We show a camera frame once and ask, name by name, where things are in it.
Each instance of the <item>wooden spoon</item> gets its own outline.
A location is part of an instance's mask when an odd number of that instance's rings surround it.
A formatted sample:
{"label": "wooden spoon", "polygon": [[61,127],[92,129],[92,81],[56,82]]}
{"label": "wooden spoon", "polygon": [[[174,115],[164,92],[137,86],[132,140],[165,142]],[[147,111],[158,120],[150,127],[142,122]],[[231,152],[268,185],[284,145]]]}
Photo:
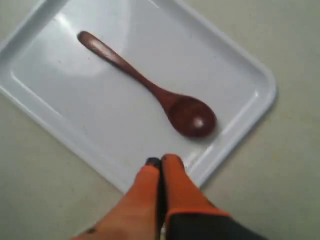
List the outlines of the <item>wooden spoon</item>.
{"label": "wooden spoon", "polygon": [[143,84],[158,99],[172,126],[180,134],[190,138],[203,138],[214,131],[217,118],[204,102],[158,87],[91,33],[82,31],[77,37],[91,52]]}

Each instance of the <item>white tray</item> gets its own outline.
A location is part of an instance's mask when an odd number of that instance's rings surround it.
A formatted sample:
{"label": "white tray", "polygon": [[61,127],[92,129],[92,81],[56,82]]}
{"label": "white tray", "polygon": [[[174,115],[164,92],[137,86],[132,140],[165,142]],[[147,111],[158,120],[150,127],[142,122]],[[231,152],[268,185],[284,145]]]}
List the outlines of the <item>white tray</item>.
{"label": "white tray", "polygon": [[[82,30],[159,86],[207,103],[217,134],[179,135],[143,86],[78,42]],[[272,73],[181,0],[41,1],[0,49],[0,91],[123,192],[165,153],[201,185],[276,95]]]}

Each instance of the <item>beige surface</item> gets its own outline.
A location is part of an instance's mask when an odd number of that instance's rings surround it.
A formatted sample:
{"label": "beige surface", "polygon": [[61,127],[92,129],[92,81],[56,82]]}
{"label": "beige surface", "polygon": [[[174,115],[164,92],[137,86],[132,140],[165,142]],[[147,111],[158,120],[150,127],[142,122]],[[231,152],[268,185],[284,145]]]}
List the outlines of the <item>beige surface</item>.
{"label": "beige surface", "polygon": [[[0,0],[0,41],[37,0]],[[317,239],[320,1],[187,0],[266,64],[279,98],[203,188],[274,240]],[[67,239],[121,194],[0,95],[0,239]]]}

